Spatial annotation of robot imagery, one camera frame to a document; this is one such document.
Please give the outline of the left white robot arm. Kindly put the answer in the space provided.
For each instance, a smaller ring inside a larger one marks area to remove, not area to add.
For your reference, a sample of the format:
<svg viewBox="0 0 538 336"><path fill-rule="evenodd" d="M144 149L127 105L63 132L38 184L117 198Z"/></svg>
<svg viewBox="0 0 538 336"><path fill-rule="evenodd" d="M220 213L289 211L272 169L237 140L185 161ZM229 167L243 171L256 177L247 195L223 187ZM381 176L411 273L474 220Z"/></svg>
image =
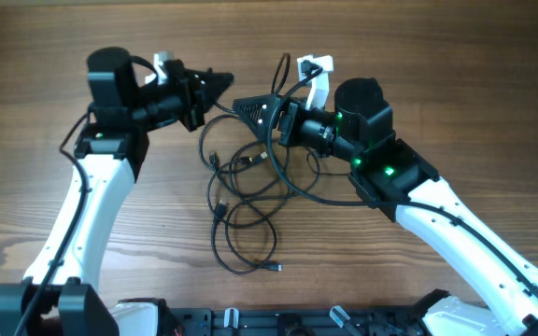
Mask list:
<svg viewBox="0 0 538 336"><path fill-rule="evenodd" d="M106 307L99 278L111 229L134 188L149 133L194 131L232 85L231 73L192 70L167 52L152 61L120 47L87 59L92 102L65 137L72 182L50 235L17 283L0 285L3 335L179 335L162 299Z"/></svg>

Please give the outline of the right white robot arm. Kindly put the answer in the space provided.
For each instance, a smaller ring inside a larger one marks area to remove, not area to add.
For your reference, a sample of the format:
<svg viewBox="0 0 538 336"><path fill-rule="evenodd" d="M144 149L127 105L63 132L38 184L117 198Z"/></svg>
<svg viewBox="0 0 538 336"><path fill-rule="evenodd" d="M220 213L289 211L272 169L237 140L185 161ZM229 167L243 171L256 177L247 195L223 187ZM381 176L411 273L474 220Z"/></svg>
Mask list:
<svg viewBox="0 0 538 336"><path fill-rule="evenodd" d="M392 108L376 80L345 81L331 112L291 93L237 99L233 108L269 147L305 146L347 161L360 204L430 245L483 300L478 307L443 290L430 293L418 308L418 321L430 334L538 335L538 268L396 135Z"/></svg>

